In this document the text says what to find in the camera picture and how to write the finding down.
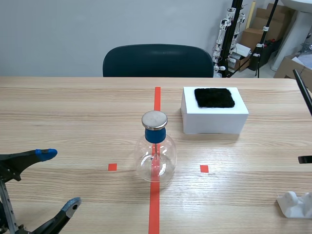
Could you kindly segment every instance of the black sponge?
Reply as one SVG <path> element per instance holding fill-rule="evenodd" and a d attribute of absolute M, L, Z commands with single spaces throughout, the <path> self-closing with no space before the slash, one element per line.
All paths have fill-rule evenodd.
<path fill-rule="evenodd" d="M 201 108 L 233 108 L 235 106 L 228 89 L 195 89 L 195 98 Z"/>

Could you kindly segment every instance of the table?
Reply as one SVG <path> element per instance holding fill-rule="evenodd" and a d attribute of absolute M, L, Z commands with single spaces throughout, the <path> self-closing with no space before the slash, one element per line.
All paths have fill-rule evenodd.
<path fill-rule="evenodd" d="M 150 183 L 132 157 L 155 86 L 178 155 L 161 187 L 161 234 L 311 232 L 310 220 L 286 219 L 276 202 L 312 191 L 312 166 L 297 159 L 312 154 L 312 118 L 291 79 L 0 78 L 1 153 L 58 149 L 7 183 L 19 224 L 33 230 L 81 196 L 63 234 L 148 233 Z M 242 134 L 183 134 L 183 86 L 237 87 L 250 112 Z"/>

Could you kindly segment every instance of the round-bottom flask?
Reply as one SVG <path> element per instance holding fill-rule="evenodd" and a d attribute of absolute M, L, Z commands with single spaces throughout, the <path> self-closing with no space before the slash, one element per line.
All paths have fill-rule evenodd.
<path fill-rule="evenodd" d="M 145 135 L 135 147 L 137 173 L 150 182 L 169 181 L 176 168 L 176 145 L 166 135 L 167 116 L 160 111 L 143 115 Z"/>

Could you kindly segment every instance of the flask neck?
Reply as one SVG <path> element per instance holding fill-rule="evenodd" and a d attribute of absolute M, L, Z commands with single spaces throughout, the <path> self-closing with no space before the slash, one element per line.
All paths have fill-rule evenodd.
<path fill-rule="evenodd" d="M 145 129 L 145 139 L 152 144 L 159 144 L 166 138 L 166 129 L 163 128 L 158 131 Z"/>

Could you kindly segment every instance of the dark green chair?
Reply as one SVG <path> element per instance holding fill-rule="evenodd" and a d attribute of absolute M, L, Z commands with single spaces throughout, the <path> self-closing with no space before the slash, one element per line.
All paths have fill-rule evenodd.
<path fill-rule="evenodd" d="M 103 63 L 104 77 L 212 78 L 211 56 L 197 47 L 145 44 L 111 50 Z"/>

